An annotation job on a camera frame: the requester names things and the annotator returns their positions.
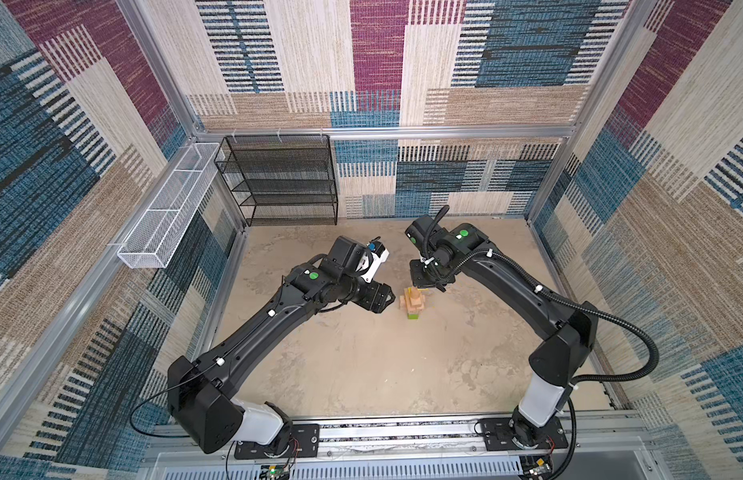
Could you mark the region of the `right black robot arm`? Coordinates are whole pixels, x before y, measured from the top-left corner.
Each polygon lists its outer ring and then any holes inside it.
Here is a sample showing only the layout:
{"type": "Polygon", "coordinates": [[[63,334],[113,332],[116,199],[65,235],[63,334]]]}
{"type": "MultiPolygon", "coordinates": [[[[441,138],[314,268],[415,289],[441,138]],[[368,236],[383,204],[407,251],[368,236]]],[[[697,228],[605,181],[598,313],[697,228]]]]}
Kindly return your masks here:
{"type": "Polygon", "coordinates": [[[593,350],[597,316],[579,304],[568,306],[565,300],[547,298],[549,288],[471,224],[449,231],[423,216],[407,227],[405,235],[419,252],[419,259],[409,262],[415,287],[445,291],[463,273],[515,310],[541,338],[529,355],[531,383],[509,422],[517,446],[537,447],[545,440],[551,419],[571,397],[573,377],[593,350]]]}

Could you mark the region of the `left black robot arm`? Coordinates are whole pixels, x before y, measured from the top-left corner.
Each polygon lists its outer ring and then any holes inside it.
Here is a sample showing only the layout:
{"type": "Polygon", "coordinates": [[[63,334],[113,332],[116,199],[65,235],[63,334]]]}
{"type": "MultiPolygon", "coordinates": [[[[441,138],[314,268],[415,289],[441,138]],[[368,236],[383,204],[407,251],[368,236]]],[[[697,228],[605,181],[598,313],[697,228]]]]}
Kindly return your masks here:
{"type": "Polygon", "coordinates": [[[167,410],[206,454],[231,442],[253,443],[283,454],[291,421],[270,402],[237,400],[254,368],[299,325],[319,313],[353,303],[381,313],[395,302],[391,286],[375,281],[389,250],[340,236],[327,254],[291,269],[271,297],[243,326],[195,360],[181,356],[167,371],[167,410]]]}

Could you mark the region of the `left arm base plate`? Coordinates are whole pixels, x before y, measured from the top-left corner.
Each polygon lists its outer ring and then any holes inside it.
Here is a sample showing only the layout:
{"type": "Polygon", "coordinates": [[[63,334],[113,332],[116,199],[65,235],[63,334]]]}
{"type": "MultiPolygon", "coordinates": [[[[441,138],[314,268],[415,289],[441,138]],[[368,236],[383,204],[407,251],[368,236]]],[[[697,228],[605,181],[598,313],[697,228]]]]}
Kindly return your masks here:
{"type": "Polygon", "coordinates": [[[255,442],[237,442],[233,453],[235,460],[285,461],[295,457],[315,458],[320,440],[320,426],[317,423],[287,424],[267,445],[255,442]]]}

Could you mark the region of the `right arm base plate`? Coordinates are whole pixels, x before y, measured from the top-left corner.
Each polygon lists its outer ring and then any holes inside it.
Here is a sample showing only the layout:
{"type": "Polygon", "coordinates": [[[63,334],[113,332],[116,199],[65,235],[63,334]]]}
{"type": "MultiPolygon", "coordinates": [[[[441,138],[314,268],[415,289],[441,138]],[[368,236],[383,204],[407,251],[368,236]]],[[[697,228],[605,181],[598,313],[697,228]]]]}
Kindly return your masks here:
{"type": "Polygon", "coordinates": [[[537,427],[523,416],[489,417],[477,420],[473,431],[487,451],[557,450],[569,447],[569,438],[557,416],[537,427]]]}

